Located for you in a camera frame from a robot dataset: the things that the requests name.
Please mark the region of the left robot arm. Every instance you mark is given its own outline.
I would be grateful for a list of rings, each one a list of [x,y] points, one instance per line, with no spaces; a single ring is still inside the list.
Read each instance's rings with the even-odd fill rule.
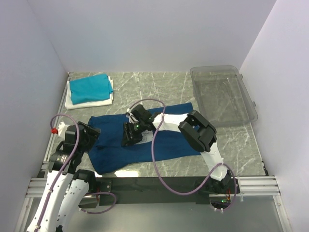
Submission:
[[[100,135],[99,128],[83,122],[61,122],[52,133],[63,140],[50,156],[47,180],[38,209],[28,232],[64,232],[86,194],[97,189],[95,174],[77,167]]]

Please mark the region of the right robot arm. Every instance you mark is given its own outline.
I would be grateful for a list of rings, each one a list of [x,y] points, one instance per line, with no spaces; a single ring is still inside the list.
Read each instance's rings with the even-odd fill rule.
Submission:
[[[179,132],[187,143],[205,160],[209,173],[202,183],[190,192],[177,192],[159,176],[160,182],[166,189],[177,195],[191,195],[204,185],[209,192],[215,194],[225,192],[230,183],[235,183],[234,174],[223,162],[217,145],[217,130],[198,111],[193,110],[187,114],[166,114],[165,112],[151,113],[141,104],[127,110],[128,122],[123,123],[123,138],[121,146],[132,146],[142,141],[145,131],[153,131],[151,141],[151,156],[155,160],[155,140],[159,131]]]

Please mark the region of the dark blue t-shirt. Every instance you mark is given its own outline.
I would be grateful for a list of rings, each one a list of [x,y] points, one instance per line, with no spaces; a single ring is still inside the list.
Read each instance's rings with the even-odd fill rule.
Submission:
[[[127,165],[151,162],[151,141],[121,146],[123,123],[128,122],[124,114],[93,116],[88,125],[101,129],[101,133],[88,152],[95,171],[102,175],[117,171]],[[156,161],[199,155],[179,132],[159,131],[154,144]]]

